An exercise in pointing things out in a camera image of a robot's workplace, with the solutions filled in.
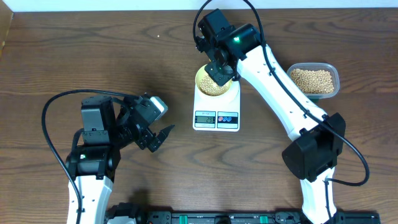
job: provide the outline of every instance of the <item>white wall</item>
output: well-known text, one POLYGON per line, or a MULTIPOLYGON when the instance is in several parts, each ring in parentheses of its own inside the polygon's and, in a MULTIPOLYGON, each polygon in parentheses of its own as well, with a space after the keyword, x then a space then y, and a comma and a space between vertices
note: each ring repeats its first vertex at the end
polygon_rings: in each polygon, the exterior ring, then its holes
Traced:
MULTIPOLYGON (((14 12, 199 9, 205 0, 3 0, 14 12)), ((258 9, 398 7, 398 0, 251 0, 258 9)), ((214 0, 207 9, 248 8, 242 0, 214 0)))

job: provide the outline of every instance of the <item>wooden tabletop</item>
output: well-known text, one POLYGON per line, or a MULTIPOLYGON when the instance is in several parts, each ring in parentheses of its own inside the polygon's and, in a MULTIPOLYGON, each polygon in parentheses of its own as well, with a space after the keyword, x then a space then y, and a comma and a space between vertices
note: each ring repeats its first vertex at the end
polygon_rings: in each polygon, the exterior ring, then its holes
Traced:
MULTIPOLYGON (((327 62, 340 92, 318 105, 346 121, 346 137, 368 160, 362 187, 333 184, 342 210, 380 213, 396 223, 398 208, 398 10, 259 10, 282 68, 327 62)), ((135 202, 174 210, 300 208, 299 180, 281 152, 290 144, 277 116, 242 80, 238 133, 192 129, 196 71, 208 59, 195 49, 195 11, 17 13, 0 61, 1 223, 65 223, 68 180, 42 134, 44 103, 62 91, 95 88, 160 96, 167 114, 152 126, 175 129, 156 153, 130 145, 109 205, 135 202)), ((256 24, 250 11, 224 11, 237 27, 256 24)), ((55 147, 65 159, 82 127, 80 103, 65 96, 48 111, 55 147)), ((358 181, 359 159, 344 147, 335 177, 358 181)))

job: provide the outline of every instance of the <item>white digital scale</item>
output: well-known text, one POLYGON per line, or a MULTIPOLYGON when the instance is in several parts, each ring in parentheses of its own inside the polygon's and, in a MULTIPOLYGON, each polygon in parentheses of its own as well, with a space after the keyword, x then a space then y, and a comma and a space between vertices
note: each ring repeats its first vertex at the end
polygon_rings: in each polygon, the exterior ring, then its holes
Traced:
POLYGON ((239 131, 241 122, 241 86, 232 80, 229 89, 220 96, 204 94, 199 81, 208 75, 205 66, 195 77, 195 101, 193 103, 192 127, 198 131, 239 131))

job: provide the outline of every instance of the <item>brown surface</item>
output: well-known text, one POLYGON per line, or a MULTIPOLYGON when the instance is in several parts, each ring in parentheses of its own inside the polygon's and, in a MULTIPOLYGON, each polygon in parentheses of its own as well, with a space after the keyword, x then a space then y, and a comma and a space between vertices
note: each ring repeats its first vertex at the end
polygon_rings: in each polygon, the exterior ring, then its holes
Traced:
POLYGON ((11 25, 12 11, 0 0, 0 58, 11 25))
MULTIPOLYGON (((300 208, 299 181, 280 154, 290 143, 277 117, 242 81, 238 133, 192 129, 196 70, 208 59, 192 40, 196 12, 18 13, 0 62, 0 217, 2 223, 65 223, 65 174, 44 141, 40 114, 54 94, 97 88, 159 95, 175 123, 155 154, 123 149, 109 204, 133 200, 174 210, 300 208)), ((228 11, 232 24, 255 24, 251 12, 228 11)), ((346 136, 366 156, 363 187, 334 185, 336 206, 377 210, 396 223, 398 207, 398 10, 260 10, 269 44, 283 68, 328 62, 340 93, 319 105, 346 120, 346 136)), ((80 100, 49 109, 48 129, 63 158, 81 128, 80 100)), ((346 147, 336 177, 363 178, 346 147)))

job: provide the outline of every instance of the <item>bowl of beans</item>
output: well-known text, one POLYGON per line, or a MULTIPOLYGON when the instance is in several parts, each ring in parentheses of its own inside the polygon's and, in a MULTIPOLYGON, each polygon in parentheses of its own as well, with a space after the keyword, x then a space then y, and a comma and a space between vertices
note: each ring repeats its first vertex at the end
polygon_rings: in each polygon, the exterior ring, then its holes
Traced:
POLYGON ((287 74, 309 99, 330 98, 340 89, 337 70, 328 63, 297 63, 287 74))

